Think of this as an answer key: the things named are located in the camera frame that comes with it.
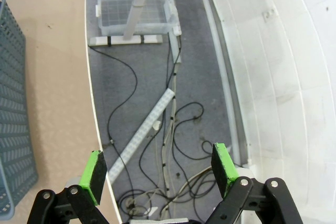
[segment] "white edge strip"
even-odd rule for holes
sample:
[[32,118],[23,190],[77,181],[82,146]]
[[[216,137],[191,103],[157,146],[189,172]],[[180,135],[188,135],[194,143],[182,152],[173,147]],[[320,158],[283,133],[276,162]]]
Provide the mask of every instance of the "white edge strip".
[[225,103],[226,103],[226,110],[227,110],[227,115],[228,115],[228,120],[229,120],[229,128],[230,128],[231,141],[232,141],[233,160],[236,164],[240,164],[240,152],[239,152],[235,112],[233,109],[232,96],[231,96],[229,81],[228,81],[224,57],[223,57],[223,51],[220,45],[221,41],[218,36],[218,31],[216,28],[216,23],[215,23],[215,19],[214,19],[212,10],[211,10],[211,5],[210,5],[209,0],[203,0],[203,4],[204,4],[205,11],[206,11],[206,16],[208,18],[208,22],[210,25],[210,30],[211,30],[212,39],[214,42],[217,61],[218,61],[218,66],[219,66],[219,73],[222,79],[224,98],[225,98]]
[[[86,26],[86,0],[84,0],[84,23],[85,23],[85,41],[87,40],[87,26]],[[92,103],[92,110],[93,110],[93,116],[94,116],[94,122],[96,125],[96,131],[97,131],[97,138],[98,138],[98,142],[99,142],[99,149],[101,151],[103,151],[103,147],[101,145],[101,139],[100,139],[100,133],[99,133],[99,128],[98,128],[98,121],[97,121],[97,114],[96,114],[96,107],[95,107],[95,100],[93,98],[93,91],[92,91],[92,82],[91,82],[91,71],[90,71],[90,62],[89,62],[89,52],[88,52],[88,46],[86,45],[86,61],[87,61],[87,67],[88,67],[88,75],[89,75],[89,85],[90,85],[90,95],[91,95],[91,103]],[[120,213],[118,210],[118,206],[117,206],[117,202],[116,199],[114,197],[113,194],[113,190],[112,190],[112,186],[108,177],[108,174],[106,173],[106,177],[105,180],[107,181],[107,185],[109,187],[109,191],[110,191],[110,195],[111,195],[111,200],[112,200],[112,204],[114,207],[114,210],[116,212],[117,215],[117,219],[119,223],[122,223],[121,217],[120,217]]]

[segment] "white light bar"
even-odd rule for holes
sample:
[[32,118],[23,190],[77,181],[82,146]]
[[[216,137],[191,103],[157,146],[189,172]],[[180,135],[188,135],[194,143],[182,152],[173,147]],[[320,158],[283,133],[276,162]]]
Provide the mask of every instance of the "white light bar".
[[134,35],[129,40],[124,40],[123,36],[104,36],[90,38],[88,41],[88,46],[95,47],[127,44],[160,44],[162,41],[162,35]]
[[[164,94],[161,96],[155,107],[146,117],[145,121],[141,124],[139,129],[136,131],[135,135],[132,137],[131,141],[128,143],[126,148],[121,153],[121,158],[127,164],[127,162],[131,159],[135,150],[140,146],[142,140],[147,136],[149,130],[153,126],[154,122],[159,118],[164,109],[168,106],[170,101],[174,97],[174,92],[171,89],[167,89]],[[111,184],[115,181],[115,179],[119,176],[121,171],[124,169],[124,164],[122,163],[120,157],[118,157],[117,161],[109,170],[109,178]]]

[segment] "black cable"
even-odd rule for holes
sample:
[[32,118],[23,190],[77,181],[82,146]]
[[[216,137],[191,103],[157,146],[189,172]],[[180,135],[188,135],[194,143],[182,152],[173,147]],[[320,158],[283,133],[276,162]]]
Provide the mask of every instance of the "black cable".
[[136,76],[137,74],[135,73],[134,69],[133,69],[130,65],[128,65],[126,62],[124,62],[124,61],[122,61],[122,60],[120,60],[120,59],[118,59],[118,58],[116,58],[116,57],[113,57],[113,56],[111,56],[111,55],[109,55],[109,54],[106,54],[106,53],[104,53],[104,52],[102,52],[102,51],[98,51],[98,50],[94,49],[93,47],[90,47],[90,46],[89,46],[89,48],[90,48],[91,50],[93,50],[93,51],[99,53],[99,54],[102,54],[102,55],[104,55],[104,56],[107,56],[107,57],[109,57],[109,58],[111,58],[111,59],[113,59],[113,60],[116,60],[116,61],[118,61],[118,62],[124,64],[124,65],[125,65],[126,67],[128,67],[128,68],[132,71],[132,73],[134,74],[135,85],[134,85],[134,89],[133,89],[132,93],[126,98],[126,100],[124,100],[122,103],[120,103],[120,104],[119,104],[119,105],[118,105],[118,106],[111,112],[111,114],[110,114],[110,116],[109,116],[109,119],[108,119],[108,122],[107,122],[107,133],[108,133],[108,136],[109,136],[109,140],[110,140],[110,142],[111,142],[111,144],[112,144],[112,146],[113,146],[115,152],[117,153],[118,157],[121,159],[123,166],[125,167],[125,170],[126,170],[126,173],[127,173],[128,179],[129,179],[129,182],[130,182],[130,186],[131,186],[131,188],[132,188],[132,190],[133,190],[133,184],[132,184],[132,179],[131,179],[130,173],[129,173],[128,169],[127,169],[127,166],[126,166],[124,160],[122,159],[120,153],[118,152],[117,148],[116,148],[115,145],[114,145],[114,140],[112,139],[112,136],[111,136],[111,133],[110,133],[109,125],[110,125],[110,120],[111,120],[113,114],[115,113],[115,111],[116,111],[118,108],[120,108],[121,106],[123,106],[123,105],[124,105],[124,104],[125,104],[125,103],[126,103],[132,96],[133,96],[133,95],[134,95],[134,93],[135,93],[135,91],[136,91],[136,88],[138,87],[138,76]]
[[178,123],[178,124],[175,126],[174,134],[173,134],[173,144],[174,144],[174,146],[176,147],[176,149],[177,149],[183,156],[185,156],[185,157],[187,157],[187,158],[189,158],[189,159],[191,159],[191,160],[195,160],[195,161],[197,161],[197,160],[207,159],[207,158],[211,157],[211,155],[207,155],[207,156],[204,156],[204,157],[198,157],[198,158],[196,158],[196,157],[190,157],[189,155],[185,154],[185,153],[178,147],[178,145],[177,145],[177,143],[176,143],[176,140],[175,140],[176,129],[177,129],[180,125],[182,125],[183,123],[189,122],[189,121],[197,120],[197,119],[199,119],[199,118],[203,115],[203,113],[204,113],[204,107],[203,107],[203,105],[200,104],[199,102],[190,102],[190,103],[187,103],[186,105],[182,106],[181,108],[179,108],[179,109],[177,110],[177,112],[175,113],[175,116],[176,116],[182,109],[184,109],[184,108],[186,108],[186,107],[188,107],[188,106],[190,106],[190,105],[193,105],[193,104],[199,105],[199,106],[201,107],[202,111],[201,111],[200,115],[198,115],[198,116],[194,116],[194,117],[192,117],[192,118],[190,118],[190,119],[183,120],[183,121],[181,121],[180,123]]
[[[205,176],[204,178],[202,178],[201,183],[199,184],[199,186],[198,186],[198,188],[197,188],[197,190],[196,190],[195,195],[197,195],[197,193],[198,193],[200,187],[204,184],[204,179],[205,179],[206,177],[207,177],[207,176]],[[216,182],[213,183],[213,185],[212,185],[212,187],[210,188],[210,190],[215,186],[215,184],[216,184]],[[195,211],[195,214],[196,214],[197,218],[198,218],[202,223],[204,223],[204,220],[201,219],[201,217],[200,217],[200,215],[198,214],[197,209],[196,209],[196,197],[193,198],[193,207],[194,207],[194,211]]]
[[155,139],[155,137],[158,135],[158,133],[160,132],[160,130],[162,129],[162,125],[163,123],[161,123],[158,131],[154,134],[154,136],[151,137],[151,139],[147,142],[145,148],[143,149],[141,155],[140,155],[140,158],[139,158],[139,162],[138,162],[138,165],[139,165],[139,168],[140,168],[140,171],[142,172],[142,174],[155,186],[155,188],[158,188],[159,186],[145,173],[145,171],[142,169],[142,166],[141,166],[141,160],[142,160],[142,157],[143,157],[143,154],[145,153],[145,151],[147,150],[148,146],[151,144],[151,142]]
[[[127,199],[127,198],[129,198],[130,196],[132,196],[132,195],[141,195],[141,194],[143,194],[143,193],[145,193],[145,191],[144,190],[140,190],[140,189],[135,189],[135,190],[129,190],[129,191],[127,191],[126,193],[124,193],[123,195],[122,195],[122,198],[121,199],[119,199],[119,200],[117,200],[117,205],[118,205],[118,207],[121,209],[121,211],[124,213],[124,214],[126,214],[126,215],[128,215],[130,218],[132,218],[132,217],[145,217],[146,215],[145,214],[138,214],[138,215],[131,215],[131,214],[129,214],[129,212],[127,211],[127,210],[125,210],[125,209],[123,209],[123,207],[122,207],[122,203],[123,203],[123,201],[125,200],[125,199]],[[135,204],[135,202],[133,202],[133,206],[129,209],[129,210],[132,210],[132,209],[134,209],[135,207],[142,207],[142,208],[145,208],[144,206],[141,206],[141,205],[136,205]]]
[[104,53],[104,52],[102,52],[102,51],[98,51],[98,50],[94,49],[93,47],[90,47],[90,46],[89,46],[89,48],[90,48],[91,50],[93,50],[93,51],[99,53],[99,54],[105,55],[105,56],[107,56],[107,57],[110,57],[110,58],[113,59],[113,60],[116,60],[116,61],[118,61],[118,62],[124,64],[126,67],[128,67],[128,68],[132,71],[132,73],[133,73],[133,75],[134,75],[134,78],[135,78],[135,85],[134,85],[134,89],[133,89],[132,93],[131,93],[131,94],[130,94],[130,95],[129,95],[129,96],[128,96],[122,103],[120,103],[120,104],[119,104],[119,105],[118,105],[118,106],[111,112],[111,114],[110,114],[110,116],[109,116],[109,119],[108,119],[108,121],[107,121],[107,132],[108,132],[108,135],[109,135],[110,140],[113,141],[113,138],[112,138],[111,133],[110,133],[110,128],[109,128],[111,118],[112,118],[113,114],[117,111],[117,109],[120,108],[121,106],[123,106],[126,102],[128,102],[128,100],[130,100],[131,97],[134,95],[135,91],[137,90],[136,88],[138,87],[138,76],[137,76],[137,74],[135,73],[134,69],[133,69],[130,65],[128,65],[126,62],[124,62],[124,61],[122,61],[122,60],[120,60],[120,59],[118,59],[118,58],[116,58],[116,57],[113,57],[113,56],[111,56],[111,55],[109,55],[109,54],[106,54],[106,53]]
[[212,148],[212,143],[211,143],[210,141],[208,141],[208,140],[204,140],[204,141],[202,142],[202,144],[201,144],[202,150],[203,150],[203,152],[205,152],[206,154],[208,154],[208,155],[212,155],[211,152],[208,152],[208,151],[204,148],[204,144],[206,144],[206,143],[210,144],[210,147]]
[[[181,108],[179,108],[178,110],[177,110],[177,112],[176,112],[176,114],[178,114],[182,109],[184,109],[185,107],[187,107],[187,106],[189,106],[189,105],[191,105],[191,104],[194,104],[194,103],[196,103],[196,104],[200,104],[200,103],[197,103],[197,102],[192,102],[192,103],[188,103],[188,104],[186,104],[186,105],[184,105],[184,106],[182,106]],[[198,118],[200,118],[200,116],[202,116],[203,115],[203,110],[202,110],[202,112],[201,112],[201,114],[199,115],[199,116],[195,116],[195,117],[193,117],[193,118],[191,118],[191,119],[187,119],[187,120],[184,120],[184,121],[191,121],[191,120],[196,120],[196,119],[198,119]],[[192,193],[192,188],[191,188],[191,186],[190,186],[190,184],[189,184],[189,182],[188,182],[188,177],[187,177],[187,175],[186,175],[186,173],[185,173],[185,171],[184,171],[184,169],[183,169],[183,167],[180,165],[180,163],[177,161],[177,159],[176,159],[176,157],[175,157],[175,153],[174,153],[174,146],[176,147],[176,144],[174,143],[174,136],[173,136],[173,145],[172,145],[172,155],[173,155],[173,159],[174,159],[174,161],[176,162],[176,164],[178,165],[178,167],[181,169],[181,171],[182,171],[182,173],[183,173],[183,176],[184,176],[184,178],[185,178],[185,180],[186,180],[186,182],[187,182],[187,185],[188,185],[188,187],[189,187],[189,189],[190,189],[190,192]]]
[[[166,81],[165,81],[166,88],[168,88],[167,87],[167,82],[168,82],[170,53],[171,53],[171,46],[170,46],[170,38],[169,38],[169,34],[168,34],[168,56],[167,56],[167,64],[166,64]],[[163,117],[166,118],[166,109],[164,109],[162,114],[163,114]],[[164,141],[165,132],[166,132],[166,120],[164,120],[164,125],[163,125],[162,143]]]
[[[193,183],[190,185],[191,188],[189,189],[189,191],[187,191],[186,193],[183,193],[183,195],[186,195],[186,194],[189,193],[190,198],[187,199],[187,200],[174,201],[174,199],[176,198],[176,196],[175,196],[174,198],[172,198],[167,204],[165,204],[165,205],[161,208],[160,213],[161,213],[162,210],[163,210],[166,206],[168,206],[172,201],[173,201],[174,203],[178,203],[178,204],[180,204],[180,203],[186,203],[186,202],[189,202],[189,201],[193,200],[194,198],[202,198],[202,197],[204,197],[206,194],[208,194],[208,193],[213,189],[213,187],[216,185],[216,181],[215,181],[215,180],[203,181],[203,180],[204,180],[208,175],[211,175],[211,174],[213,174],[212,171],[205,171],[204,173],[200,174],[200,175],[197,177],[197,179],[194,178],[194,179],[196,179],[196,181],[193,182]],[[203,184],[210,183],[210,182],[213,183],[213,184],[211,185],[211,187],[210,187],[209,189],[207,189],[207,190],[204,191],[203,193],[201,193],[201,194],[197,194],[197,192],[198,192],[198,190],[199,190],[199,189],[198,189],[198,190],[196,190],[196,194],[195,194],[195,193],[192,192],[192,188],[193,188],[194,186],[196,186],[197,182],[198,182],[200,179],[202,179],[202,181],[200,182],[200,185],[199,185],[199,186],[202,186]]]
[[[192,182],[192,184],[191,184],[191,188],[193,188],[193,187],[197,184],[197,182],[202,178],[202,176],[207,177],[208,175],[210,175],[209,172],[210,172],[210,174],[212,174],[212,172],[211,172],[210,170],[208,170],[208,171],[204,171],[203,173],[199,174],[197,177],[193,178],[193,179],[191,180],[191,182]],[[212,188],[208,189],[207,191],[205,191],[205,192],[203,192],[203,193],[201,193],[201,194],[197,194],[196,197],[197,197],[197,198],[203,197],[203,196],[204,196],[205,194],[207,194],[208,191],[211,190],[211,189],[212,189]],[[149,199],[150,199],[149,194],[154,194],[154,192],[152,192],[152,191],[145,192],[144,190],[141,190],[141,189],[135,189],[135,190],[133,190],[133,191],[132,191],[132,190],[128,190],[128,191],[124,192],[124,193],[120,196],[120,198],[117,200],[117,203],[118,203],[118,206],[121,208],[121,210],[122,210],[125,214],[127,214],[127,215],[128,215],[128,212],[122,208],[122,203],[123,203],[123,201],[124,201],[125,199],[127,199],[127,198],[129,198],[129,197],[131,196],[131,194],[129,194],[129,193],[133,193],[133,194],[136,195],[136,196],[137,196],[137,195],[141,195],[141,194],[146,194],[147,197],[148,197]],[[185,192],[185,193],[183,193],[183,191],[182,191],[181,194],[179,194],[179,197],[183,197],[184,195],[186,195],[186,194],[188,194],[188,193],[189,193],[189,191],[187,191],[187,192]],[[173,201],[173,200],[177,197],[177,195],[175,195],[174,197],[169,198],[169,197],[167,197],[166,195],[162,194],[161,192],[156,193],[156,195],[161,196],[161,197],[163,197],[163,198],[169,200],[168,204],[169,204],[171,201]],[[188,201],[190,201],[190,200],[192,200],[192,199],[193,199],[193,198],[190,198],[190,199],[187,199],[187,200],[181,200],[181,201],[174,201],[174,203],[177,203],[177,204],[185,203],[185,202],[188,202]]]
[[174,61],[174,65],[173,65],[172,72],[170,73],[170,76],[169,76],[169,78],[168,78],[168,82],[167,82],[167,84],[166,84],[167,88],[168,88],[168,86],[169,86],[170,80],[172,79],[173,73],[174,73],[174,71],[175,71],[175,66],[176,66],[176,64],[177,64],[177,61],[179,60],[180,55],[181,55],[181,50],[182,50],[182,40],[181,40],[181,36],[179,36],[178,39],[179,39],[179,41],[180,41],[179,53],[178,53],[178,55],[177,55],[177,57],[176,57],[176,60]]

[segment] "gray carpet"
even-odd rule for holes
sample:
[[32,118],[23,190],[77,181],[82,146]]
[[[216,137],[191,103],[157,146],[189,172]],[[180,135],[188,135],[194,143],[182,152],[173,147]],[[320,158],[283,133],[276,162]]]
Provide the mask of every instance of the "gray carpet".
[[[100,35],[95,17],[96,3],[97,0],[87,0],[88,37]],[[182,27],[182,65],[177,75],[177,107],[193,101],[200,102],[204,106],[204,114],[200,120],[191,121],[179,127],[176,133],[176,142],[187,155],[203,157],[206,155],[201,148],[201,143],[204,140],[209,140],[212,143],[224,142],[230,145],[222,83],[202,0],[176,0],[176,5]],[[139,83],[134,96],[113,115],[110,122],[112,137],[117,149],[121,152],[165,90],[167,36],[164,36],[164,43],[161,45],[112,46],[110,48],[101,47],[98,50],[127,62],[138,76]],[[111,167],[118,156],[109,144],[107,120],[111,111],[132,92],[135,81],[130,69],[121,63],[92,50],[89,50],[89,56],[99,130],[105,147],[105,158],[108,167]],[[190,106],[181,111],[178,120],[196,116],[199,112],[197,105]],[[136,189],[150,190],[154,188],[138,166],[141,152],[153,134],[154,132],[150,132],[127,165],[133,187]],[[158,142],[157,150],[160,153],[162,134],[156,137],[156,141]],[[205,147],[211,151],[209,145],[205,145]],[[210,158],[192,161],[178,152],[175,154],[185,169],[187,177],[210,165]],[[153,142],[144,154],[142,167],[156,182],[159,176],[155,163],[155,144]],[[180,188],[185,183],[185,179],[174,161],[171,162],[171,165],[174,186]],[[204,185],[201,191],[206,190],[209,185]],[[130,189],[125,171],[121,173],[112,187],[116,199]],[[220,199],[217,186],[205,197],[197,199],[195,207],[199,216],[206,220]],[[164,202],[162,197],[155,196],[153,206],[160,209]],[[156,218],[158,213],[159,211],[156,211],[152,218]],[[127,215],[122,211],[121,215],[123,221],[127,221]],[[176,204],[176,212],[173,217],[197,219],[193,202]]]

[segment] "wall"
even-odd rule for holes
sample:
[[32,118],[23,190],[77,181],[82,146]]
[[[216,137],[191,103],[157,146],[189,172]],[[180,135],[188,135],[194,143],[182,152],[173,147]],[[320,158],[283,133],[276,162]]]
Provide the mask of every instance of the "wall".
[[214,0],[251,169],[283,178],[304,223],[336,223],[336,0]]

